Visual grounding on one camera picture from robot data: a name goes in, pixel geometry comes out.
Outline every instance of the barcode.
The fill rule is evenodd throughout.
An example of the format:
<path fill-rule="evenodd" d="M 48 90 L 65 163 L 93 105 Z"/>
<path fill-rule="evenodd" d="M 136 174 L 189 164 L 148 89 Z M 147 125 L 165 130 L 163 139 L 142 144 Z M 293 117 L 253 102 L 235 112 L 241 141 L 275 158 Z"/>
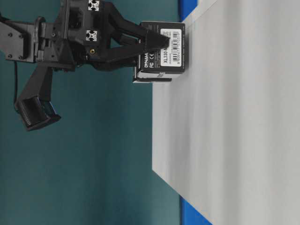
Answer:
<path fill-rule="evenodd" d="M 177 31 L 173 32 L 172 38 L 172 58 L 173 61 L 179 62 L 180 61 L 180 33 Z"/>
<path fill-rule="evenodd" d="M 180 29 L 161 29 L 160 33 L 170 38 L 170 45 L 160 51 L 161 66 L 181 67 L 182 31 Z"/>

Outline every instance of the screw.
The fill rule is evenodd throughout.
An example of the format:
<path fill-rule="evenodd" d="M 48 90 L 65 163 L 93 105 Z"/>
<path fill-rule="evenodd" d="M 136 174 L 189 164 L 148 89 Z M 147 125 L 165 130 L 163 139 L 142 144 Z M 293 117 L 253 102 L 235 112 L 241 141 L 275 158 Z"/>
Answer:
<path fill-rule="evenodd" d="M 96 53 L 96 50 L 92 48 L 92 49 L 90 50 L 90 53 L 93 55 L 93 54 Z"/>

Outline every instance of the black bracket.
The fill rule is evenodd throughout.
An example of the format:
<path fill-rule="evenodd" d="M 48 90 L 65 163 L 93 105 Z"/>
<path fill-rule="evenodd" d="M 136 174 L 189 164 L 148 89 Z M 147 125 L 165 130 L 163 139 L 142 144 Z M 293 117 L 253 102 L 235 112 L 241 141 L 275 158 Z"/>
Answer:
<path fill-rule="evenodd" d="M 26 55 L 26 34 L 21 33 L 7 24 L 0 22 L 0 51 L 5 53 L 7 60 L 23 60 Z"/>

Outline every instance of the blue surface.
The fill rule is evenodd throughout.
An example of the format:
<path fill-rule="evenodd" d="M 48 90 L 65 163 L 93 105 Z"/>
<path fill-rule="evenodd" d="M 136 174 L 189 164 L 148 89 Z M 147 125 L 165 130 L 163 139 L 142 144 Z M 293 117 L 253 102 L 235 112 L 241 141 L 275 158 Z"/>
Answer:
<path fill-rule="evenodd" d="M 198 0 L 180 0 L 180 20 L 183 21 L 198 5 Z M 195 208 L 181 199 L 182 225 L 211 225 Z"/>
<path fill-rule="evenodd" d="M 198 5 L 198 0 L 180 0 L 180 19 L 183 21 Z"/>
<path fill-rule="evenodd" d="M 197 210 L 187 201 L 181 201 L 182 225 L 211 225 Z"/>

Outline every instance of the black plastic part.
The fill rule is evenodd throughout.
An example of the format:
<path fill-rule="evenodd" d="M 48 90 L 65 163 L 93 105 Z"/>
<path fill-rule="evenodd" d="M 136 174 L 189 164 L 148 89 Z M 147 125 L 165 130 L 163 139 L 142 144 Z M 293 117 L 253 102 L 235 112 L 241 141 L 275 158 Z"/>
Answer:
<path fill-rule="evenodd" d="M 52 69 L 37 66 L 15 103 L 28 131 L 44 128 L 60 120 L 51 104 Z"/>
<path fill-rule="evenodd" d="M 0 22 L 0 51 L 7 60 L 19 60 L 27 57 L 27 35 Z"/>

